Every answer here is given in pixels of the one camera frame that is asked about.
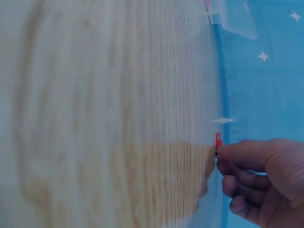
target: white star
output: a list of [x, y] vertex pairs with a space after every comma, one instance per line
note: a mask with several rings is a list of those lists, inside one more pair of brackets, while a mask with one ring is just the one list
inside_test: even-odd
[[216, 122], [216, 123], [225, 124], [225, 123], [228, 123], [228, 122], [232, 122], [233, 119], [222, 117], [222, 118], [219, 118], [219, 119], [213, 120], [213, 121]]
[[266, 62], [266, 60], [269, 58], [269, 56], [266, 55], [263, 51], [258, 57], [261, 58], [264, 62]]
[[299, 22], [299, 19], [301, 18], [301, 16], [297, 15], [295, 12], [290, 14], [290, 17], [294, 18], [296, 22]]

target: star pattern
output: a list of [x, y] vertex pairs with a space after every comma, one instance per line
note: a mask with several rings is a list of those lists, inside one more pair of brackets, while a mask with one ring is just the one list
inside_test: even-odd
[[264, 62], [267, 61], [267, 59], [269, 58], [268, 55], [266, 55], [263, 51], [261, 52], [260, 55], [258, 55], [259, 58], [261, 58]]
[[296, 22], [299, 22], [299, 19], [301, 18], [301, 16], [297, 15], [294, 11], [290, 14], [290, 17], [294, 18]]

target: fingernail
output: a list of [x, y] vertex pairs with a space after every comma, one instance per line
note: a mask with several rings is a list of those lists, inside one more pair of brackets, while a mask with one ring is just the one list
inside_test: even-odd
[[236, 197], [236, 198], [234, 198], [232, 201], [231, 201], [231, 211], [233, 212], [233, 213], [239, 213], [241, 210], [243, 210], [244, 209], [244, 206], [242, 205], [242, 204], [238, 204], [236, 201], [237, 201], [237, 198], [238, 197]]

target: hand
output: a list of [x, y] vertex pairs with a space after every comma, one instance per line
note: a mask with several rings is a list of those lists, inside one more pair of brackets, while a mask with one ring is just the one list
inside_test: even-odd
[[233, 213], [263, 228], [304, 228], [304, 143], [244, 140], [217, 152]]

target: finger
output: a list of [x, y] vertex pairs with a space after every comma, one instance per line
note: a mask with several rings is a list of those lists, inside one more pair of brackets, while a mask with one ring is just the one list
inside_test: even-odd
[[235, 197], [230, 204], [230, 210], [232, 213], [239, 215], [240, 217], [259, 224], [260, 208], [250, 205], [246, 202], [244, 196]]
[[253, 165], [256, 169], [264, 169], [268, 159], [287, 144], [289, 144], [289, 140], [285, 139], [243, 140], [236, 144], [221, 146], [217, 149], [217, 153], [221, 160], [242, 166]]
[[223, 192], [230, 198], [244, 196], [248, 202], [258, 207], [263, 204], [266, 194], [266, 191], [255, 190], [238, 183], [234, 176], [229, 175], [223, 179]]
[[245, 186], [256, 190], [267, 190], [271, 186], [271, 182], [267, 176], [257, 175], [250, 173], [246, 170], [242, 170], [232, 163], [225, 161], [218, 161], [217, 167], [220, 173], [225, 175], [233, 175], [237, 181]]

